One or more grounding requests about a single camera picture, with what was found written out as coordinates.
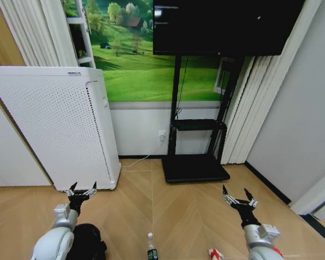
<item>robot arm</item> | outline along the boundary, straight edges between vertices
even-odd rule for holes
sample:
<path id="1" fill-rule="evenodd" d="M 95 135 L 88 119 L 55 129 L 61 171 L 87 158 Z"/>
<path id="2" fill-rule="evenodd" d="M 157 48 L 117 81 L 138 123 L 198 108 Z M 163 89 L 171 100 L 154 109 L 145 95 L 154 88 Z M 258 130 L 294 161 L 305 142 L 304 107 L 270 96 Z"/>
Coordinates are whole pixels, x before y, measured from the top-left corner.
<path id="1" fill-rule="evenodd" d="M 69 204 L 59 204 L 54 208 L 54 224 L 51 230 L 35 244 L 31 260 L 64 260 L 72 247 L 74 234 L 83 201 L 96 194 L 96 182 L 88 191 L 75 191 L 77 183 L 66 191 Z"/>
<path id="2" fill-rule="evenodd" d="M 280 251 L 273 246 L 272 241 L 280 235 L 273 225 L 261 224 L 253 214 L 258 203 L 252 194 L 244 189 L 249 201 L 235 199 L 228 194 L 223 185 L 223 198 L 241 217 L 246 244 L 249 249 L 249 260 L 284 260 Z"/>

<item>wall baseboard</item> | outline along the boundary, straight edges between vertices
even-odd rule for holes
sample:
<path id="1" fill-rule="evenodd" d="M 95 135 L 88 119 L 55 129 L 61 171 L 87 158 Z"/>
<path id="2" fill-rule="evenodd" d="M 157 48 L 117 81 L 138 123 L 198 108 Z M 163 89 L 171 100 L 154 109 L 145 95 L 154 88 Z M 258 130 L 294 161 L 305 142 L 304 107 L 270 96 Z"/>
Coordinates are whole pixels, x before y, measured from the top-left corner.
<path id="1" fill-rule="evenodd" d="M 315 229 L 324 239 L 325 239 L 325 227 L 319 223 L 313 216 L 308 215 L 300 215 L 312 228 Z"/>
<path id="2" fill-rule="evenodd" d="M 245 161 L 244 165 L 261 180 L 272 192 L 279 197 L 285 204 L 289 204 L 291 199 L 289 199 L 283 192 L 281 192 L 273 183 L 265 178 L 264 175 L 258 172 L 249 162 Z"/>
<path id="3" fill-rule="evenodd" d="M 147 155 L 119 155 L 119 159 L 142 159 L 144 157 L 146 157 Z M 166 155 L 163 154 L 158 154 L 158 155 L 150 155 L 148 156 L 147 159 L 161 159 Z"/>

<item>landscape wallpaper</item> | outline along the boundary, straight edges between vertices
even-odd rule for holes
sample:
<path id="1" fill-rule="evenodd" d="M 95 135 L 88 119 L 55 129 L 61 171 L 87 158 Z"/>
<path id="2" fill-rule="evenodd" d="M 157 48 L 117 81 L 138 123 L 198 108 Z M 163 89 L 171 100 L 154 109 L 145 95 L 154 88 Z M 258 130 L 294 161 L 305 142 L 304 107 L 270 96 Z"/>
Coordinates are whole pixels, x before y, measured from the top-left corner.
<path id="1" fill-rule="evenodd" d="M 63 4 L 68 17 L 77 16 L 74 0 Z M 95 65 L 103 70 L 109 100 L 170 101 L 174 56 L 153 55 L 153 0 L 83 0 L 83 6 Z M 197 35 L 196 30 L 195 41 L 202 41 Z M 84 44 L 75 39 L 74 43 L 81 57 Z M 219 57 L 188 58 L 182 101 L 219 100 L 213 92 L 219 61 Z M 183 57 L 179 87 L 185 62 Z"/>

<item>power outlet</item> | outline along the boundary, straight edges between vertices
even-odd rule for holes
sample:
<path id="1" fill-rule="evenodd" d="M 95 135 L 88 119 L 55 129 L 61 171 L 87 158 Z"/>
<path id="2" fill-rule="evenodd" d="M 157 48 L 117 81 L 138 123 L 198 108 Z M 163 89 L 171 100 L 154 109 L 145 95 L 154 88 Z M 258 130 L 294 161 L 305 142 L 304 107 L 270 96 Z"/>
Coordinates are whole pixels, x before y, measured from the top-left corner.
<path id="1" fill-rule="evenodd" d="M 159 139 L 162 142 L 165 139 L 166 130 L 159 130 Z"/>

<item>mobile tv cart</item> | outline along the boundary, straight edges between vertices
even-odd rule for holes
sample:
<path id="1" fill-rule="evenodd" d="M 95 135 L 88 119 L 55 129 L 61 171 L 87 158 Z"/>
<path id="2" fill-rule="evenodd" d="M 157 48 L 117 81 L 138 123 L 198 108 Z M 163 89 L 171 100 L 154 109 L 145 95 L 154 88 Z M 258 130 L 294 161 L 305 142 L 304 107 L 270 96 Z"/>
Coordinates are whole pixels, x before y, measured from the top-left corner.
<path id="1" fill-rule="evenodd" d="M 176 115 L 181 55 L 175 56 L 168 151 L 167 156 L 162 159 L 165 179 L 168 183 L 219 181 L 230 179 L 229 174 L 220 164 L 227 130 L 224 120 L 244 62 L 244 57 L 242 56 L 233 58 L 234 61 L 230 66 L 230 77 L 223 98 L 220 100 L 220 109 L 217 119 L 179 120 L 176 119 Z M 177 130 L 212 130 L 207 153 L 176 154 Z M 219 140 L 219 147 L 218 152 L 216 153 L 215 148 L 217 147 L 217 140 Z"/>

